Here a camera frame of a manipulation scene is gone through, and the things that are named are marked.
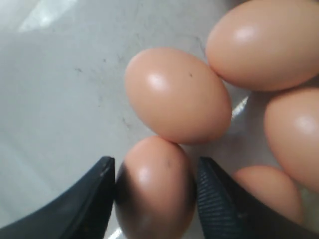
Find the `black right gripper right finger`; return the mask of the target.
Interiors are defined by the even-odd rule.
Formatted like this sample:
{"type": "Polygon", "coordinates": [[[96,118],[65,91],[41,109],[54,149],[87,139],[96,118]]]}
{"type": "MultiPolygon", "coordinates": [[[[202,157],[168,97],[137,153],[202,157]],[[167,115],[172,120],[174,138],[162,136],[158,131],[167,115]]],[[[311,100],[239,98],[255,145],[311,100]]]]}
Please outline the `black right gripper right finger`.
{"type": "Polygon", "coordinates": [[[197,168],[197,209],[206,239],[317,239],[269,208],[210,157],[197,168]]]}

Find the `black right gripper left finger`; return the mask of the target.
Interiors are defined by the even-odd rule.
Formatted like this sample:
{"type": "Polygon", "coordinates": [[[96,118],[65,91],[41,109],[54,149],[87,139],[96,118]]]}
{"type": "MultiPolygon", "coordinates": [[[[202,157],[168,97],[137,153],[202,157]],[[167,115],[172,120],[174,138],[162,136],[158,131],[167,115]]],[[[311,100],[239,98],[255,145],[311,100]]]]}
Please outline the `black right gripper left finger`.
{"type": "Polygon", "coordinates": [[[102,239],[115,194],[115,160],[104,156],[72,187],[0,230],[2,239],[102,239]]]}

